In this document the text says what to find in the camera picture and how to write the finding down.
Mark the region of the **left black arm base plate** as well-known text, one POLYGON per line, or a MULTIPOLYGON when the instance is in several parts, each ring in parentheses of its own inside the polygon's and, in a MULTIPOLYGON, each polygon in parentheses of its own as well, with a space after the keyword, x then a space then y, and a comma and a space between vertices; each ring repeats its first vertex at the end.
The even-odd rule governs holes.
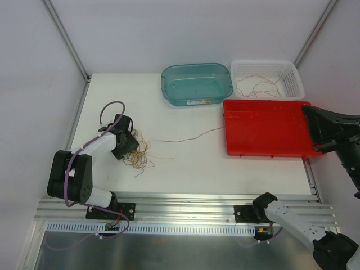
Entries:
POLYGON ((95 206, 92 210, 89 208, 87 209, 85 218, 89 220, 106 221, 114 221, 117 218, 125 220, 125 218, 120 217, 118 214, 114 214, 114 212, 120 213, 126 216, 130 221, 133 221, 136 212, 136 204, 134 202, 115 202, 106 208, 106 211, 100 210, 99 206, 95 206))

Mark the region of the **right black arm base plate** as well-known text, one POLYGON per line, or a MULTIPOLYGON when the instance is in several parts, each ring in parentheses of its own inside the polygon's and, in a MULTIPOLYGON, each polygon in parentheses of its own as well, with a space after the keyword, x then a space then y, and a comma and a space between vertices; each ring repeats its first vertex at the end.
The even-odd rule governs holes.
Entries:
POLYGON ((235 205, 233 207, 236 223, 271 223, 268 219, 264 208, 255 205, 235 205))

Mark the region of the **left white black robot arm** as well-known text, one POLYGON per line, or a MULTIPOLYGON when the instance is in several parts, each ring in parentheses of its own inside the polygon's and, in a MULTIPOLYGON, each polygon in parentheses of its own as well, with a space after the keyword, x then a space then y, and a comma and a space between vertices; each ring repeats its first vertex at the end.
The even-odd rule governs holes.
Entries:
POLYGON ((47 193, 63 199, 72 206, 87 207, 86 219, 134 220, 135 203, 118 202, 117 195, 93 184, 93 165, 111 153, 116 160, 135 150, 139 143, 132 135, 133 120, 126 115, 115 115, 114 121, 98 130, 95 138, 71 151, 55 153, 47 193))

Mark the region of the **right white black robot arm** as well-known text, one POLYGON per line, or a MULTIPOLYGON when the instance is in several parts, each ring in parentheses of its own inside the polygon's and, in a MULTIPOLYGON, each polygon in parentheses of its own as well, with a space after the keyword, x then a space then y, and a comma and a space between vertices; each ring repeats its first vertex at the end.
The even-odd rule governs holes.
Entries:
MULTIPOLYGON (((359 116, 345 115, 312 105, 301 108, 313 142, 323 154, 336 152, 355 187, 359 187, 359 116)), ((252 204, 253 217, 279 224, 300 240, 321 269, 359 269, 359 244, 342 233, 316 227, 266 192, 252 204)))

